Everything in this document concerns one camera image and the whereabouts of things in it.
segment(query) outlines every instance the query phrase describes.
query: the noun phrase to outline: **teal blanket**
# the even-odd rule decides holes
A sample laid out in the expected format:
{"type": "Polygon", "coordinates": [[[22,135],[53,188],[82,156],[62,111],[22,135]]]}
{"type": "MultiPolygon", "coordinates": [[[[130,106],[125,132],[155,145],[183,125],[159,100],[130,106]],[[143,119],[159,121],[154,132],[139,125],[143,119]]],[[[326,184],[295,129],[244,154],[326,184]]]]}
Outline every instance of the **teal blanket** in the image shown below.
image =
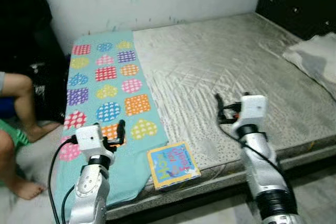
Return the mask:
{"type": "MultiPolygon", "coordinates": [[[[77,128],[96,122],[103,135],[114,138],[118,121],[125,120],[125,143],[115,152],[115,163],[109,170],[107,205],[134,199],[150,177],[147,151],[165,145],[167,137],[143,75],[132,32],[78,39],[72,49],[67,97],[62,141],[77,128]]],[[[60,151],[55,188],[59,212],[64,195],[85,164],[78,145],[68,144],[60,151]]],[[[72,193],[66,204],[68,218],[74,198],[72,193]]]]}

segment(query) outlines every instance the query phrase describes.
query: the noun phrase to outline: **mattress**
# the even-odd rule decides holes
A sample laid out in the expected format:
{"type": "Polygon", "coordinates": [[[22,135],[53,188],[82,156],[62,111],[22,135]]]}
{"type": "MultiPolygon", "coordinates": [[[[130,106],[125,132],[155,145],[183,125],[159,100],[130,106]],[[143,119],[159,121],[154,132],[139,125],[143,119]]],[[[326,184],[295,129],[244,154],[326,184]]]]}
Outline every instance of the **mattress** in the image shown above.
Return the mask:
{"type": "Polygon", "coordinates": [[[165,191],[152,179],[108,219],[245,181],[240,148],[216,127],[243,92],[269,99],[266,132],[285,168],[336,154],[336,103],[281,55],[301,41],[258,16],[238,15],[134,32],[134,43],[169,143],[188,142],[201,177],[165,191]]]}

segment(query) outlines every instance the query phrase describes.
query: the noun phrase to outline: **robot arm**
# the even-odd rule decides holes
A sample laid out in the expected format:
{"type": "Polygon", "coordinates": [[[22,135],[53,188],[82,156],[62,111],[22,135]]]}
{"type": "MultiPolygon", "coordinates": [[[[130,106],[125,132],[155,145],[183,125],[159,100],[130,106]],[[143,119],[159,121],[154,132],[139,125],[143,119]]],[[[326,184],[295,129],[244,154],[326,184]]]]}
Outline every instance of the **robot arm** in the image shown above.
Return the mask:
{"type": "Polygon", "coordinates": [[[115,144],[124,141],[125,121],[120,120],[117,139],[108,141],[102,136],[99,124],[76,130],[79,149],[88,165],[83,166],[75,184],[75,204],[70,224],[103,224],[106,222],[106,198],[110,191],[109,166],[114,163],[115,144]]]}
{"type": "Polygon", "coordinates": [[[276,153],[267,142],[264,118],[267,111],[267,98],[262,95],[245,95],[241,101],[224,106],[219,95],[218,121],[220,124],[232,124],[232,135],[242,145],[247,182],[253,199],[256,201],[263,224],[301,224],[304,223],[297,213],[295,199],[284,177],[269,162],[279,167],[276,153]],[[224,110],[231,110],[230,118],[224,110]]]}

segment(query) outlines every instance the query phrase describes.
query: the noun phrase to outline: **yellow heart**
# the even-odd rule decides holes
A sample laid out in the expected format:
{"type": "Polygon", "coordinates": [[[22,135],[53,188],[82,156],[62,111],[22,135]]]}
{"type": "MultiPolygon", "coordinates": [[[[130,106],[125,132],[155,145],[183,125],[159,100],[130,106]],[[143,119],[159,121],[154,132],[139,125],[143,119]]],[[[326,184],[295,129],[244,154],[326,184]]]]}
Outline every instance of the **yellow heart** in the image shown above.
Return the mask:
{"type": "Polygon", "coordinates": [[[75,69],[80,69],[86,67],[89,64],[89,58],[81,57],[72,59],[70,62],[70,66],[75,69]]]}
{"type": "Polygon", "coordinates": [[[99,89],[96,93],[96,97],[99,99],[104,99],[106,97],[115,97],[118,93],[118,89],[111,85],[104,85],[101,89],[99,89]]]}
{"type": "Polygon", "coordinates": [[[157,132],[158,128],[156,127],[155,123],[145,119],[139,119],[131,129],[131,135],[135,140],[142,139],[146,134],[149,136],[154,136],[157,132]]]}
{"type": "Polygon", "coordinates": [[[132,43],[127,41],[122,41],[119,44],[117,44],[118,49],[124,49],[124,48],[132,48],[132,43]]]}

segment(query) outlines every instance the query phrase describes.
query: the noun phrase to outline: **book cover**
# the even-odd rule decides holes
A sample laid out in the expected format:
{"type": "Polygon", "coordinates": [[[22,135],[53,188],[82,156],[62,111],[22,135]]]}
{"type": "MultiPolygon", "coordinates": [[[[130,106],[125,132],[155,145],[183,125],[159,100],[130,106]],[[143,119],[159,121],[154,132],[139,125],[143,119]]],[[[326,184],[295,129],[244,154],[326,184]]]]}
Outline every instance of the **book cover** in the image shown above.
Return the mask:
{"type": "Polygon", "coordinates": [[[185,142],[150,150],[147,156],[156,190],[201,175],[185,142]]]}

